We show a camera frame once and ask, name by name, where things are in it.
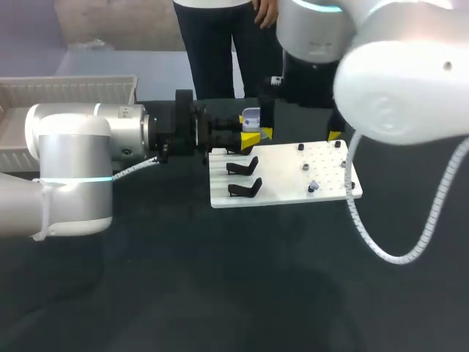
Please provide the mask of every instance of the cable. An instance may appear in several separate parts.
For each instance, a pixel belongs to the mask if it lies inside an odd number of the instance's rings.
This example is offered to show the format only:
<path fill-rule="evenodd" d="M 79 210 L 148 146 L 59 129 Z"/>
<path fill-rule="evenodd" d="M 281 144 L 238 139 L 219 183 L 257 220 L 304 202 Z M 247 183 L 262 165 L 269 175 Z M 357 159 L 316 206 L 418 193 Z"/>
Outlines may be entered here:
<path fill-rule="evenodd" d="M 112 177 L 113 181 L 116 181 L 120 178 L 123 178 L 124 176 L 130 175 L 132 172 L 135 172 L 137 170 L 145 169 L 146 167 L 153 166 L 153 165 L 158 165 L 160 162 L 158 161 L 158 157 L 154 157 L 151 159 L 148 159 L 146 161 L 142 161 L 140 164 L 136 164 L 132 167 L 129 167 L 128 169 L 125 169 L 124 171 L 121 171 L 117 174 L 115 174 Z"/>
<path fill-rule="evenodd" d="M 378 257 L 388 263 L 396 265 L 404 265 L 411 263 L 418 257 L 420 257 L 422 253 L 424 253 L 426 247 L 432 239 L 433 232 L 435 231 L 438 218 L 440 217 L 441 210 L 443 209 L 443 204 L 445 202 L 446 196 L 448 195 L 449 188 L 453 183 L 454 176 L 456 175 L 457 170 L 461 166 L 464 157 L 469 152 L 469 138 L 466 138 L 464 141 L 462 141 L 451 156 L 443 178 L 440 181 L 440 185 L 438 186 L 437 194 L 435 196 L 435 199 L 433 200 L 432 209 L 430 211 L 428 219 L 426 220 L 424 231 L 422 232 L 422 235 L 419 238 L 416 246 L 414 246 L 409 253 L 402 255 L 401 257 L 395 257 L 386 253 L 376 244 L 376 242 L 373 241 L 371 236 L 366 231 L 363 222 L 361 222 L 360 215 L 358 214 L 357 208 L 355 206 L 355 200 L 353 199 L 352 195 L 352 162 L 360 139 L 361 135 L 359 133 L 355 133 L 353 135 L 352 140 L 350 141 L 349 152 L 347 155 L 347 165 L 345 169 L 345 188 L 347 190 L 347 204 L 349 207 L 350 215 L 352 216 L 352 220 L 355 223 L 355 226 L 357 227 L 357 230 L 365 241 L 365 243 L 374 253 L 377 254 Z"/>

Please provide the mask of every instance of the black tabletop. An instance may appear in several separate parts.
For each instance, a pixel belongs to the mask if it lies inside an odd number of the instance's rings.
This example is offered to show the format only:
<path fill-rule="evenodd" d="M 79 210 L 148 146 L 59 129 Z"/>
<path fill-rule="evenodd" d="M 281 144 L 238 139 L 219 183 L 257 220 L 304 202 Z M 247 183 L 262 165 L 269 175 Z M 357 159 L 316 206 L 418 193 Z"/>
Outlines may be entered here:
<path fill-rule="evenodd" d="M 280 103 L 276 142 L 321 140 L 328 116 Z M 357 206 L 390 253 L 416 243 L 458 142 L 362 142 Z M 466 163 L 424 255 L 398 267 L 366 247 L 345 202 L 212 209 L 207 167 L 173 158 L 116 182 L 99 282 L 34 311 L 2 350 L 466 351 L 468 175 Z"/>

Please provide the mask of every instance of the black pants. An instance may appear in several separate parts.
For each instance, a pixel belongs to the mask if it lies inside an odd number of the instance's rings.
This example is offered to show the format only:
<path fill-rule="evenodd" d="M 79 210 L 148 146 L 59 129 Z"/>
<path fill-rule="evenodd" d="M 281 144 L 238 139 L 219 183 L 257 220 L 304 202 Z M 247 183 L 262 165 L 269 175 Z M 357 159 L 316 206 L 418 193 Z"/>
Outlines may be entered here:
<path fill-rule="evenodd" d="M 174 8 L 197 99 L 235 97 L 232 38 L 246 98 L 256 97 L 256 88 L 265 77 L 281 76 L 282 49 L 275 28 L 260 29 L 254 23 L 252 3 L 220 9 L 174 4 Z"/>

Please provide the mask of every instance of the bolt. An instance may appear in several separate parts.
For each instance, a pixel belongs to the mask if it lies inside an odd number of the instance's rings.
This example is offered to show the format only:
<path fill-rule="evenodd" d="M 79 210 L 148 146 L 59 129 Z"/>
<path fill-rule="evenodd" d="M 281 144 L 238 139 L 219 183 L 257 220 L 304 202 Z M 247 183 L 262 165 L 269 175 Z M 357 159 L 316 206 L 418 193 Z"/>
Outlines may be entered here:
<path fill-rule="evenodd" d="M 314 191 L 317 191 L 318 189 L 320 189 L 320 185 L 316 182 L 316 181 L 311 181 L 311 183 L 309 183 L 309 186 L 308 186 L 308 192 L 309 193 L 314 193 Z"/>

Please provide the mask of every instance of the white pegboard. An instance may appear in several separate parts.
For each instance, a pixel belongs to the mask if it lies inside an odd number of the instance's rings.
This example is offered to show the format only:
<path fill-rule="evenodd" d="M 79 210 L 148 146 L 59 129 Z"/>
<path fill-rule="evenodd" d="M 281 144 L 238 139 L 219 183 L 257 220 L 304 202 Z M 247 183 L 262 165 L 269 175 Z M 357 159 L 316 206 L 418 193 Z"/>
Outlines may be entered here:
<path fill-rule="evenodd" d="M 227 155 L 225 149 L 214 149 L 209 157 L 212 207 L 256 207 L 345 199 L 345 168 L 341 167 L 348 151 L 345 142 L 341 141 L 339 148 L 335 148 L 335 141 L 303 144 L 303 151 L 298 150 L 298 143 L 256 146 L 248 156 Z M 248 166 L 254 156 L 259 158 L 259 164 L 252 176 L 228 175 L 226 163 Z M 303 171 L 304 164 L 309 165 L 308 171 Z M 229 184 L 250 188 L 258 177 L 262 178 L 262 187 L 254 198 L 229 196 Z M 313 180 L 319 183 L 320 189 L 309 193 L 308 186 Z M 352 182 L 355 183 L 352 194 L 354 198 L 360 198 L 363 190 L 353 166 Z"/>

